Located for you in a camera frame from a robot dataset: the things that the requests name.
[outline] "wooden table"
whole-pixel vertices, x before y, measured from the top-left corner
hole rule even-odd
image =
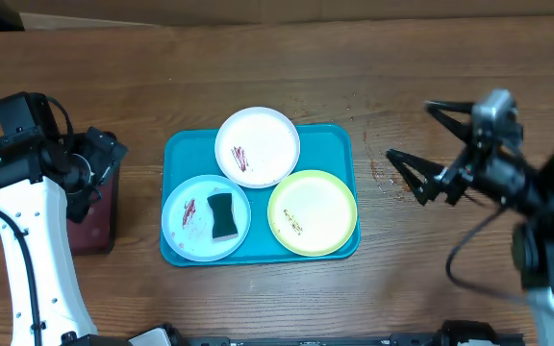
[[[112,131],[131,149],[113,251],[74,260],[105,335],[169,321],[185,335],[364,336],[434,331],[461,318],[535,342],[527,308],[462,291],[444,276],[449,249],[491,211],[442,199],[421,207],[382,154],[396,147],[451,162],[461,143],[422,102],[474,100],[494,87],[516,96],[524,152],[542,164],[554,150],[554,17],[0,34],[0,98],[47,93],[76,129]],[[360,248],[336,261],[171,266],[159,250],[166,141],[257,105],[350,134]],[[457,272],[519,291],[510,256],[517,220],[489,226]],[[0,241],[0,344],[10,342],[11,325]]]

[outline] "sponge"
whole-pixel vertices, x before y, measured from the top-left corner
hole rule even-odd
[[[207,198],[213,210],[213,239],[227,240],[237,237],[237,225],[232,214],[232,193],[217,193]]]

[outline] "yellow plate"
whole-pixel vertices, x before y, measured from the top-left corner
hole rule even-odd
[[[352,236],[358,211],[352,192],[332,174],[306,170],[288,176],[268,201],[268,224],[295,254],[328,255]]]

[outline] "tray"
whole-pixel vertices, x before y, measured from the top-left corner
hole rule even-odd
[[[319,169],[341,179],[356,195],[356,181],[352,161],[352,145],[347,132],[334,124],[298,125],[300,157],[294,172]],[[164,182],[162,208],[174,188],[185,180],[202,174],[223,176],[214,154],[217,129],[182,131],[174,135],[164,150]],[[206,266],[226,264],[274,263],[301,260],[340,260],[351,256],[361,243],[360,219],[350,239],[336,252],[316,258],[296,255],[282,246],[268,227],[268,199],[275,186],[246,188],[251,205],[251,227],[247,238],[230,256],[212,261],[196,262],[175,253],[160,230],[160,249],[164,258],[176,266]]]

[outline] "plate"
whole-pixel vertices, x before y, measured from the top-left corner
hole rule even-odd
[[[207,198],[232,193],[232,207],[239,234],[228,240],[213,240],[213,210]],[[251,224],[251,208],[240,187],[216,175],[193,177],[178,185],[162,210],[162,233],[168,245],[182,257],[195,261],[220,260],[232,254],[245,240]]]
[[[309,257],[338,250],[358,219],[352,192],[332,174],[305,170],[275,187],[268,201],[268,224],[277,240],[295,254]]]
[[[279,184],[294,170],[300,139],[291,121],[276,110],[237,111],[219,128],[217,164],[233,182],[250,188]]]

